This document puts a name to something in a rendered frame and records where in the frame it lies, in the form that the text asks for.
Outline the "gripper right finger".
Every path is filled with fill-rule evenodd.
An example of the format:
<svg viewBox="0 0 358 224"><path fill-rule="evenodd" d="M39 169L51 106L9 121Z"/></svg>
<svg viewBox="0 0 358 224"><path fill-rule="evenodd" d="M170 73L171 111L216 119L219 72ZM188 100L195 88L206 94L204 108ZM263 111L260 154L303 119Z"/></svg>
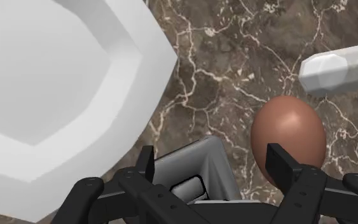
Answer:
<svg viewBox="0 0 358 224"><path fill-rule="evenodd" d="M299 164L281 145L267 144L265 169L284 194L270 224L317 224L321 215L358 224L358 173L342 180Z"/></svg>

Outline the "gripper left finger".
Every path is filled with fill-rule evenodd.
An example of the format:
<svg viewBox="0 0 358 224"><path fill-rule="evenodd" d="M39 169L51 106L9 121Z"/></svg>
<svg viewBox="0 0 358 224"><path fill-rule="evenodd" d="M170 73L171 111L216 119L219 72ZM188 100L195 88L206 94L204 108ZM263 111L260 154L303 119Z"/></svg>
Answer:
<svg viewBox="0 0 358 224"><path fill-rule="evenodd" d="M111 198L135 207L139 224L210 224L163 185L152 184L154 173L154 147L143 146L136 165L122 168L114 175L120 193ZM51 224L88 224L91 207L103 190L101 178L77 181Z"/></svg>

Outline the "brown egg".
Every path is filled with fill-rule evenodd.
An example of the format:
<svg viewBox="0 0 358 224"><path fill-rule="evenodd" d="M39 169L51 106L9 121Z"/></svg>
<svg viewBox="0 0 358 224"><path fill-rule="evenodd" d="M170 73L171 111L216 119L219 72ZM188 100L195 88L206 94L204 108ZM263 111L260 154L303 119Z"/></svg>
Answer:
<svg viewBox="0 0 358 224"><path fill-rule="evenodd" d="M293 96L276 96L266 102L253 119L250 139L254 159L272 185L265 168L268 143L278 143L301 164L320 168L326 157L322 120L311 106Z"/></svg>

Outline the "white faceted cylinder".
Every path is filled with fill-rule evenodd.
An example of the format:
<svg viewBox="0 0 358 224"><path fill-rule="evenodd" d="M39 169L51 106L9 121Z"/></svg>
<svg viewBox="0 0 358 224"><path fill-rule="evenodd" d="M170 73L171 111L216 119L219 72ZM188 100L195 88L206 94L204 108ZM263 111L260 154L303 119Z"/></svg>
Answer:
<svg viewBox="0 0 358 224"><path fill-rule="evenodd" d="M305 92L315 97L358 90L358 45L303 60L298 79Z"/></svg>

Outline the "white bowl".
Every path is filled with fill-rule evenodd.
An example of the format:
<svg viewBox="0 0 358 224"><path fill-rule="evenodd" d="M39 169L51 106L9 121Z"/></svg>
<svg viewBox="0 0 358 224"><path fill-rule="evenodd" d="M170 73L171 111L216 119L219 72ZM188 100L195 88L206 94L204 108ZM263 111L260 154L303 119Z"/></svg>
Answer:
<svg viewBox="0 0 358 224"><path fill-rule="evenodd" d="M0 214L42 220L112 168L176 60L143 0L0 0Z"/></svg>

